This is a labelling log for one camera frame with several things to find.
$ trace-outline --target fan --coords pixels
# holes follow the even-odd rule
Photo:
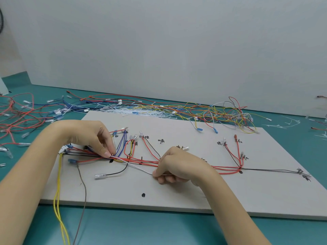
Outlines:
[[[3,30],[3,15],[0,9],[0,33],[2,33]]]

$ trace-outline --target person's right hand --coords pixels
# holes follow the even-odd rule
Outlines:
[[[160,158],[158,168],[152,175],[160,184],[191,180],[197,185],[199,177],[211,171],[214,169],[206,161],[180,148],[171,147]]]

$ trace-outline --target board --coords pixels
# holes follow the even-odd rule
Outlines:
[[[223,137],[232,153],[237,153],[236,134],[239,147],[246,155],[244,168],[287,169],[301,168],[308,173],[287,151],[285,151],[263,128],[260,134],[245,134],[240,129],[229,129],[216,124],[219,132],[204,123],[199,132],[189,121],[89,111],[83,120],[100,120],[110,130],[128,127],[128,135],[139,134],[149,137],[155,150],[163,155],[172,146],[188,146],[189,152],[215,166],[235,166],[235,162],[223,146]],[[153,160],[141,138],[135,147],[134,157]],[[61,172],[60,202],[66,205],[84,204],[84,187],[78,170],[63,156]],[[147,172],[153,167],[138,165]],[[94,175],[114,173],[122,170],[125,163],[100,160],[80,165],[83,180],[87,186],[87,205],[98,207],[132,208],[144,210],[211,213],[210,206],[199,187],[191,182],[160,185],[152,176],[128,166],[120,174],[95,180]],[[314,178],[302,175],[255,170],[223,175],[231,190],[245,210],[252,216],[279,218],[327,219],[327,190]],[[57,187],[58,162],[51,172],[41,203],[52,203]]]
[[[0,0],[32,84],[324,118],[326,0]]]

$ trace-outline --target nail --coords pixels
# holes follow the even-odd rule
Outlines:
[[[105,157],[105,158],[109,158],[110,156],[111,156],[111,154],[110,154],[109,151],[106,151],[106,152],[104,153],[104,157]]]

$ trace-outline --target person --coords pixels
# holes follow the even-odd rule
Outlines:
[[[47,126],[0,183],[1,245],[23,243],[58,151],[69,143],[92,146],[105,158],[116,152],[100,121],[61,120]],[[160,184],[190,180],[199,186],[228,244],[270,244],[223,178],[204,160],[172,147],[159,160],[153,177]]]

